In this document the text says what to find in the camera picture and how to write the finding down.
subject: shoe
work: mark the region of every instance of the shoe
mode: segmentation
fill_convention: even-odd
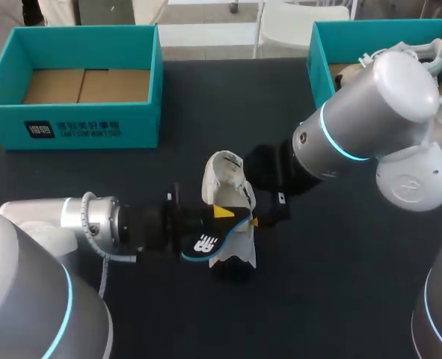
[[[363,54],[360,64],[352,64],[342,70],[334,79],[337,87],[341,88],[357,77],[361,70],[371,64],[379,55],[385,52],[404,52],[418,60],[432,77],[437,78],[442,70],[442,39],[435,39],[425,45],[411,46],[404,42],[397,43],[389,49],[382,49],[371,55]]]
[[[248,221],[233,230],[222,249],[209,260],[209,267],[219,260],[223,262],[236,256],[256,268],[254,226],[251,224],[256,198],[251,184],[245,179],[243,161],[239,156],[230,151],[211,156],[204,171],[202,198],[209,205],[245,207],[251,211]]]

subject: blue stripe on shoe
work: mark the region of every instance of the blue stripe on shoe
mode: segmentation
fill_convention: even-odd
[[[229,233],[227,233],[226,235],[226,239],[224,240],[224,243],[222,244],[222,246],[214,253],[209,255],[208,257],[189,257],[186,256],[184,253],[181,253],[181,257],[185,260],[188,260],[189,262],[205,262],[207,260],[210,260],[211,258],[214,258],[215,256],[217,256],[226,246],[227,241],[229,240],[230,235],[237,229],[239,228],[241,225],[243,225],[245,222],[249,221],[251,219],[251,217],[247,217],[246,219],[240,221],[238,224],[236,224],[234,227],[232,227],[232,229],[229,231]]]

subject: robotic arm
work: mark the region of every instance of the robotic arm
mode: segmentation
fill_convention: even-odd
[[[442,100],[423,66],[390,52],[340,89],[280,146],[245,159],[257,188],[301,194],[351,167],[377,159],[381,193],[396,206],[442,204]]]

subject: floor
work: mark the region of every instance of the floor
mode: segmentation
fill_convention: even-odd
[[[397,0],[395,7],[391,7],[388,1],[364,0],[363,6],[358,8],[357,18],[418,17],[423,6],[423,0]],[[228,2],[169,0],[159,21],[165,59],[251,58],[257,0],[241,0],[239,13],[235,15],[229,12]],[[22,23],[21,13],[20,0],[0,0],[0,53],[12,27]],[[265,46],[263,49],[264,58],[292,56],[306,56],[306,53],[276,46]]]

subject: black table surface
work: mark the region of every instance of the black table surface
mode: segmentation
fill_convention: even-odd
[[[199,203],[215,151],[244,156],[275,144],[314,110],[302,59],[166,62],[158,149],[0,146],[0,205],[85,191],[147,205],[172,182]],[[267,194],[257,198],[266,205]],[[247,283],[163,256],[112,264],[111,357],[416,357],[411,311],[442,245],[442,207],[397,209],[376,188],[372,163],[295,198],[291,221],[255,236],[258,268]]]

